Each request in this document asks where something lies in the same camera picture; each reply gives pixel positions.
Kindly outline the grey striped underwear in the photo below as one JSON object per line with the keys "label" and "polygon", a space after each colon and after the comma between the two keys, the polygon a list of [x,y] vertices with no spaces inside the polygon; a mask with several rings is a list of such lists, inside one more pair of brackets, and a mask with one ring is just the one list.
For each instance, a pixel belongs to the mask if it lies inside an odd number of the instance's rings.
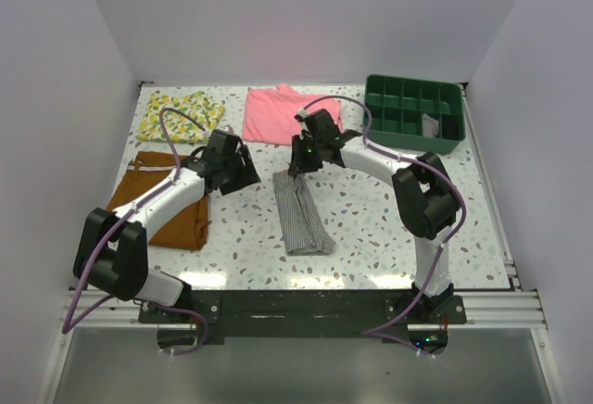
{"label": "grey striped underwear", "polygon": [[288,256],[326,256],[335,241],[325,231],[313,197],[302,175],[276,172],[273,190]]}

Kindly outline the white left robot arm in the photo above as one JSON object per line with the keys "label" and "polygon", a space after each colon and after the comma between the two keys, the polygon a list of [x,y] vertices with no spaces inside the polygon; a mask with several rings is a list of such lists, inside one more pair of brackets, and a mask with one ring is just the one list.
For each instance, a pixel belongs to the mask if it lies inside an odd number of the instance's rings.
{"label": "white left robot arm", "polygon": [[185,283],[149,267],[148,243],[182,210],[214,191],[226,196],[260,178],[241,138],[214,131],[199,157],[185,158],[165,178],[134,200],[112,211],[96,208],[86,218],[74,261],[75,299],[91,285],[123,301],[159,304],[170,322],[191,314]]}

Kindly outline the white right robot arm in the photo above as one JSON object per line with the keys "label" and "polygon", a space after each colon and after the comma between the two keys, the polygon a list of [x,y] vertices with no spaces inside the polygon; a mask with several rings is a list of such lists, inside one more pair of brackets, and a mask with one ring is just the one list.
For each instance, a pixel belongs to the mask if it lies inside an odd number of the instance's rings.
{"label": "white right robot arm", "polygon": [[440,157],[432,152],[418,157],[398,154],[361,133],[340,130],[325,109],[296,114],[300,133],[292,138],[288,173],[320,170],[325,163],[357,170],[390,185],[404,227],[414,236],[416,274],[402,314],[414,313],[425,323],[435,322],[452,299],[448,273],[448,240],[459,230],[457,213],[464,212],[460,193]]}

